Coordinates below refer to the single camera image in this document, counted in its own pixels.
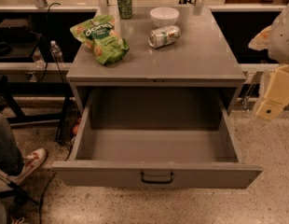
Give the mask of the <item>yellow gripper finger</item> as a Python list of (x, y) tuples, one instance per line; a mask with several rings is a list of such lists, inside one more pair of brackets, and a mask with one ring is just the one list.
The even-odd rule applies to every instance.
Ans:
[(257, 108), (255, 115), (262, 120), (276, 119), (283, 112), (283, 106), (271, 101), (263, 100)]

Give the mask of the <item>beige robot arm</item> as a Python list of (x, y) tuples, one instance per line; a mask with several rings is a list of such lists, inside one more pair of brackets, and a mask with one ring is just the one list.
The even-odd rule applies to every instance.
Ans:
[(259, 119), (276, 119), (289, 105), (289, 3), (270, 26), (249, 42), (248, 48), (266, 49), (269, 58), (280, 64), (270, 73), (267, 89), (255, 112)]

